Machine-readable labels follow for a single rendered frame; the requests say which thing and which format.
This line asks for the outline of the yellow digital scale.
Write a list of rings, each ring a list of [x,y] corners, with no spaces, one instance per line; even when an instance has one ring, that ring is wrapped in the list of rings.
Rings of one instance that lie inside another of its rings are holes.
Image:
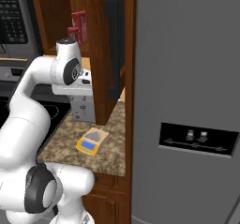
[[[94,156],[103,143],[107,142],[110,134],[102,129],[90,128],[77,142],[76,148],[89,156]]]

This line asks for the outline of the tall red box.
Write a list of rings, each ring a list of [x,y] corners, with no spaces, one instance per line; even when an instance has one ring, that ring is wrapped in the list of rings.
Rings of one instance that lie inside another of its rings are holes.
[[[87,42],[87,28],[86,28],[86,13],[85,11],[78,11],[71,14],[72,24],[79,28],[79,43]]]

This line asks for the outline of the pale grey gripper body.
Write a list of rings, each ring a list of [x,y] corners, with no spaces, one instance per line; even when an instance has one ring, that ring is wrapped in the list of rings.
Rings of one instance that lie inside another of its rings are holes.
[[[95,106],[92,96],[71,96],[70,105],[75,121],[95,123]]]

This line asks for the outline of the wooden base cupboard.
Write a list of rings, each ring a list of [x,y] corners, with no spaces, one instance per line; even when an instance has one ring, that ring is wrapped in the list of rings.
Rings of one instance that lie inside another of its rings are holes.
[[[96,224],[131,224],[131,190],[128,176],[95,172],[91,192],[82,197],[85,209]]]

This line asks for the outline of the grey fridge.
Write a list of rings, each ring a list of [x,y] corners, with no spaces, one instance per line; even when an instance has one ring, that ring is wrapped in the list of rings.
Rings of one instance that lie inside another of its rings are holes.
[[[240,224],[240,0],[137,0],[131,224]]]

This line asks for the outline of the small red yogurt cup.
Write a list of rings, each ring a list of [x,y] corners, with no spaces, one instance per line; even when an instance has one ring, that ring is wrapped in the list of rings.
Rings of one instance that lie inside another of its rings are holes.
[[[67,29],[67,36],[71,39],[79,41],[79,28],[78,27],[69,27]]]

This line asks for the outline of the wooden wall cabinet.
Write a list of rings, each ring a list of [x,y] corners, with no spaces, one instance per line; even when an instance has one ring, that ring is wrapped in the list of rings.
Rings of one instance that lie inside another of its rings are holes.
[[[37,23],[46,55],[56,55],[56,41],[68,36],[71,14],[84,10],[90,21],[91,4],[95,0],[33,0]]]

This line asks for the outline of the black hob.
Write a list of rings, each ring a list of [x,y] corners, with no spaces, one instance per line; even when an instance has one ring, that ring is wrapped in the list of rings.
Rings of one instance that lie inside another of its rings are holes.
[[[0,61],[0,128],[8,118],[8,102],[26,68],[26,62]],[[56,96],[49,84],[38,84],[34,88],[31,98],[39,102],[51,117],[49,132],[43,141],[48,142],[68,116],[70,112],[69,100],[64,96]]]

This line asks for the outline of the wooden cabinet door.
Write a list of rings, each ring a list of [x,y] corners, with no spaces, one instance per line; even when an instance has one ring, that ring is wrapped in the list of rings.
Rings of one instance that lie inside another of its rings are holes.
[[[96,123],[104,126],[113,112],[118,99],[109,98],[109,86],[114,84],[111,68],[109,19],[104,14],[104,2],[91,4],[90,21],[87,21],[90,67]],[[135,79],[135,27],[137,0],[125,0],[125,64],[120,70],[120,96],[126,94],[128,108],[133,104]]]

